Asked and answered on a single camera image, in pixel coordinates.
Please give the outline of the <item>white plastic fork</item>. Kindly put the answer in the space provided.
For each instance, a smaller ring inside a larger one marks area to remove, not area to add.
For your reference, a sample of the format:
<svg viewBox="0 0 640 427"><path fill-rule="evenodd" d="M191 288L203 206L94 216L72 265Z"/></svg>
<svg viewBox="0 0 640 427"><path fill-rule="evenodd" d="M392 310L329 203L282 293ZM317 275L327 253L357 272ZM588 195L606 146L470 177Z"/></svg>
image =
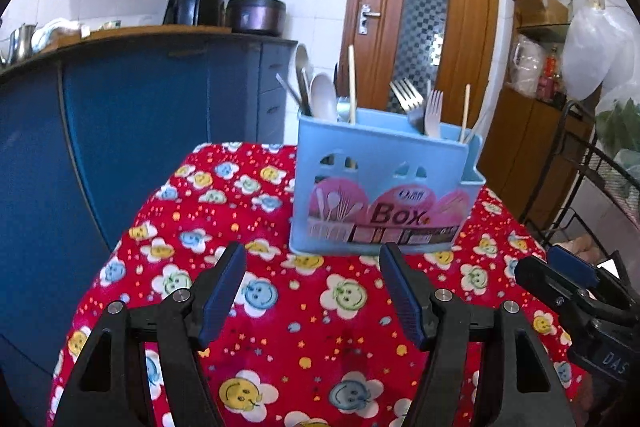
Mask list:
<svg viewBox="0 0 640 427"><path fill-rule="evenodd" d="M440 118L442 118L442 102L444 94L432 90L428 96L424 113L424 133L431 139L440 139Z"/></svg>

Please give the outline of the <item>blue utensil holder box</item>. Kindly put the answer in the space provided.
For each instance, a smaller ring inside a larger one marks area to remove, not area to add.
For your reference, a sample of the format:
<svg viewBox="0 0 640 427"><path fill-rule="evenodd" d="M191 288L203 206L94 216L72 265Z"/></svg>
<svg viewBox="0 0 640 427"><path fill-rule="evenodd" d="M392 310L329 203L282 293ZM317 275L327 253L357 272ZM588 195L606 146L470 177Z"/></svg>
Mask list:
<svg viewBox="0 0 640 427"><path fill-rule="evenodd" d="M356 124L298 118L288 247L299 255L446 251L485 185L479 135L442 124L437 139L404 115L360 108Z"/></svg>

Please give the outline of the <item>wooden chopstick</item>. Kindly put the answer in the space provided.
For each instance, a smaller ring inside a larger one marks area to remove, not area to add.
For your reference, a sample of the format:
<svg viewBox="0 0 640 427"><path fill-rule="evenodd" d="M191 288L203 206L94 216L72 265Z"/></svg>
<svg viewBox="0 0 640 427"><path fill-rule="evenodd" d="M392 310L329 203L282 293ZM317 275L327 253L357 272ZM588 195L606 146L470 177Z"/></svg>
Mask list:
<svg viewBox="0 0 640 427"><path fill-rule="evenodd" d="M463 143L463 140L465 137L465 131L466 131L466 128L468 127L470 98L471 98L471 85L468 83L465 85L465 89L464 89L463 115L462 115L462 121L460 126L459 143Z"/></svg>
<svg viewBox="0 0 640 427"><path fill-rule="evenodd" d="M355 47L353 44L348 46L348 87L349 87L349 124L356 124L357 117L357 80L356 80L356 63L355 63Z"/></svg>
<svg viewBox="0 0 640 427"><path fill-rule="evenodd" d="M466 135L465 139L464 139L464 144L470 144L471 141L473 140L474 136L477 135L477 131L480 130L480 127L482 127L482 124L484 124L484 120L487 118L489 114L489 110L484 110L483 113L480 113L480 116L478 116L476 123L474 124L474 126L471 128L471 130L469 131L469 133Z"/></svg>

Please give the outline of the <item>metal spoon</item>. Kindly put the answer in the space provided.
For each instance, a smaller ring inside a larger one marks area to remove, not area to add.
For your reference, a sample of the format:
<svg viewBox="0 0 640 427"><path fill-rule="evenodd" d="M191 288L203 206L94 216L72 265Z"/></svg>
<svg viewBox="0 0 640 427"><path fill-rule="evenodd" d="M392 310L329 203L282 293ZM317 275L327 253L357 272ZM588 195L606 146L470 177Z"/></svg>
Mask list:
<svg viewBox="0 0 640 427"><path fill-rule="evenodd" d="M310 80L309 75L312 73L312 67L309 62L309 56L306 46L299 43L295 51L295 70L298 83L298 91L300 96L300 110L307 116L311 115L310 107Z"/></svg>

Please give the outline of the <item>blue lower kitchen cabinets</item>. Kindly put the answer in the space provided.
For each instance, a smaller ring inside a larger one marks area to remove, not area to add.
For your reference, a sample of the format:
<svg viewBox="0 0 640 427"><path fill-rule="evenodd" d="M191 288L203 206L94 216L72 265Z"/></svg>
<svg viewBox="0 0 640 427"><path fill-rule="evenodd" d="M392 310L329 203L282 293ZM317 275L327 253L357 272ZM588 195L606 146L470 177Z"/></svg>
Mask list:
<svg viewBox="0 0 640 427"><path fill-rule="evenodd" d="M84 44L1 76L1 407L46 421L77 303L198 144L279 143L294 43L182 35Z"/></svg>

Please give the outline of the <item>brown lower cabinet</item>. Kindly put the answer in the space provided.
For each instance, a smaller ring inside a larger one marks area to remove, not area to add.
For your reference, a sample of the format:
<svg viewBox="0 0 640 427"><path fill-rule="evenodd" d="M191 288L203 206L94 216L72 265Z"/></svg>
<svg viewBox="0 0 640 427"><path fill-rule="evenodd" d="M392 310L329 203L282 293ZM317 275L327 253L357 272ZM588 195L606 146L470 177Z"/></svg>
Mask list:
<svg viewBox="0 0 640 427"><path fill-rule="evenodd" d="M565 131L587 141L592 122L580 108L563 110L504 87L478 169L512 215L548 229L563 206L575 167L555 153Z"/></svg>

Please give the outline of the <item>green vegetables in bag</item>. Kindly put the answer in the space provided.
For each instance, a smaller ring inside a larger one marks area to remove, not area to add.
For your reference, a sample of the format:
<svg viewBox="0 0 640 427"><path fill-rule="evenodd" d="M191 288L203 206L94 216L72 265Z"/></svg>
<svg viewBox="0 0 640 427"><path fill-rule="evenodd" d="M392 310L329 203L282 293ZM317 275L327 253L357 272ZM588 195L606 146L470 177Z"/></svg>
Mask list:
<svg viewBox="0 0 640 427"><path fill-rule="evenodd" d="M608 156L614 158L621 150L639 152L639 104L632 98L616 101L610 109L596 116L598 140Z"/></svg>

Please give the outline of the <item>red smiley flower tablecloth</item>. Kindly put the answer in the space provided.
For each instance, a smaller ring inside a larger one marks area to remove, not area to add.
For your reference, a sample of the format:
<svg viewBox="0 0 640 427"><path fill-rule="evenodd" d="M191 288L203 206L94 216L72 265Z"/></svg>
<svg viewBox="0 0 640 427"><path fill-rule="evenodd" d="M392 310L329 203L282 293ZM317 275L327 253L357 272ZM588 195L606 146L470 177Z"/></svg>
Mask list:
<svg viewBox="0 0 640 427"><path fill-rule="evenodd" d="M104 308L189 287L230 242L247 270L219 338L198 359L229 426L398 426L426 362L401 330L372 256L288 250L295 147L203 143L142 206L81 298L51 400Z"/></svg>

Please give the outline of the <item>white plastic bag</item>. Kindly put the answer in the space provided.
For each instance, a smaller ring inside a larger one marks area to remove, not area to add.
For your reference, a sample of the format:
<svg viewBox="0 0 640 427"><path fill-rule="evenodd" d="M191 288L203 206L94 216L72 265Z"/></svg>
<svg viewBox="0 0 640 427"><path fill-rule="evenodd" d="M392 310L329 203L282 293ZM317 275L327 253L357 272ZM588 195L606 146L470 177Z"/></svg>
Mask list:
<svg viewBox="0 0 640 427"><path fill-rule="evenodd" d="M639 76L639 22L628 9L588 0L574 15L561 57L566 94L584 101Z"/></svg>

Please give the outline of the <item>metal fork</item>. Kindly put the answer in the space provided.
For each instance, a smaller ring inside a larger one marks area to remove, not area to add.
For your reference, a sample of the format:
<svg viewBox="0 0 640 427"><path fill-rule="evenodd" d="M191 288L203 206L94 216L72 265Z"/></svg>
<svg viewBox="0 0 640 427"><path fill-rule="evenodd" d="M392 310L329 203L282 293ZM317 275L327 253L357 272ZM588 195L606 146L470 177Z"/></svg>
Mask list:
<svg viewBox="0 0 640 427"><path fill-rule="evenodd" d="M408 79L393 80L390 90L413 128L424 133L425 100Z"/></svg>

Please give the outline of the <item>white plastic spoon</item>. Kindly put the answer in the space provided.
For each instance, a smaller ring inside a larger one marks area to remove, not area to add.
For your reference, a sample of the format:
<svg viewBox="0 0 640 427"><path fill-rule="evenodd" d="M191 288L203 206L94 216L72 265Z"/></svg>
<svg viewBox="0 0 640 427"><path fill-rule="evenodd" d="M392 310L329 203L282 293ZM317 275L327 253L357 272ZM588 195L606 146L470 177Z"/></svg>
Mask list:
<svg viewBox="0 0 640 427"><path fill-rule="evenodd" d="M337 122L337 98L332 79L324 72L311 80L309 103L311 116L322 121Z"/></svg>

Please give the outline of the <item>metal kettle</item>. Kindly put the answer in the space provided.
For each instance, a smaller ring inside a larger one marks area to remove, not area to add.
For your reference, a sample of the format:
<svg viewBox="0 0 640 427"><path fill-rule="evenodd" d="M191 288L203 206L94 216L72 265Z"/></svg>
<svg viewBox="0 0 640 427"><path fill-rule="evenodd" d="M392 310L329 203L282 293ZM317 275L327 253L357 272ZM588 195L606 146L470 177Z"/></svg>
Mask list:
<svg viewBox="0 0 640 427"><path fill-rule="evenodd" d="M24 62L32 56L32 36L35 31L35 25L23 24L11 32L6 59L9 65Z"/></svg>

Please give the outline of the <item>wooden door with glass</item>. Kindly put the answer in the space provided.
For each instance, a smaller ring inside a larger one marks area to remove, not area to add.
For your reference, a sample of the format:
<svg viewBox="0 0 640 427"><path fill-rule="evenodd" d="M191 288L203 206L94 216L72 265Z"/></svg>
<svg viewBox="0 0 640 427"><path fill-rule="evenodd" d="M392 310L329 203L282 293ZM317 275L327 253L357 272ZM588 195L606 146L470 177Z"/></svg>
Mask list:
<svg viewBox="0 0 640 427"><path fill-rule="evenodd" d="M469 83L468 124L475 124L489 82L498 1L347 0L338 90L348 90L353 44L359 106L397 110L390 83L408 79L420 93L442 91L442 119L461 124Z"/></svg>

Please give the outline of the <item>wooden cutting board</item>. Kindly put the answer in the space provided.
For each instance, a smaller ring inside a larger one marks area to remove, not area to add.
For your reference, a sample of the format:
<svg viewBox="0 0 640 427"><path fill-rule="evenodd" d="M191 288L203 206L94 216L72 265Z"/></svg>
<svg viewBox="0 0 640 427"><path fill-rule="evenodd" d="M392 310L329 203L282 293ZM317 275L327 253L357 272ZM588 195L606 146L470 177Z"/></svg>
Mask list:
<svg viewBox="0 0 640 427"><path fill-rule="evenodd" d="M82 35L65 35L54 37L43 49L43 52L54 52L69 46L78 46L85 42L100 40L114 40L132 37L156 37L176 35L230 35L231 29L218 26L188 26L188 25L155 25L155 26L131 26L114 29L101 29Z"/></svg>

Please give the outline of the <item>black air fryer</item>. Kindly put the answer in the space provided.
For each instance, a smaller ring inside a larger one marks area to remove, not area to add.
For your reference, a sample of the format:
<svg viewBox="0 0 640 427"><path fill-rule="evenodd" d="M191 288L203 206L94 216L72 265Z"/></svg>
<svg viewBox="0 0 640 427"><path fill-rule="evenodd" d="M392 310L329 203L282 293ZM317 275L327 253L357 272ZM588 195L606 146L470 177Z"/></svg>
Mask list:
<svg viewBox="0 0 640 427"><path fill-rule="evenodd" d="M220 26L224 0L167 0L164 25Z"/></svg>

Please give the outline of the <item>dark rice cooker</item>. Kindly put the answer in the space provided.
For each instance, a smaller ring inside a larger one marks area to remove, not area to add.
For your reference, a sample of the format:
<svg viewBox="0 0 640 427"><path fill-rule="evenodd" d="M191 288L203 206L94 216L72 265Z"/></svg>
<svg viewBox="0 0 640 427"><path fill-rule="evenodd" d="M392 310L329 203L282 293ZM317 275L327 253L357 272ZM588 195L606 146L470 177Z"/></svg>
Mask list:
<svg viewBox="0 0 640 427"><path fill-rule="evenodd" d="M280 0L230 0L224 15L226 25L237 34L281 37L286 4Z"/></svg>

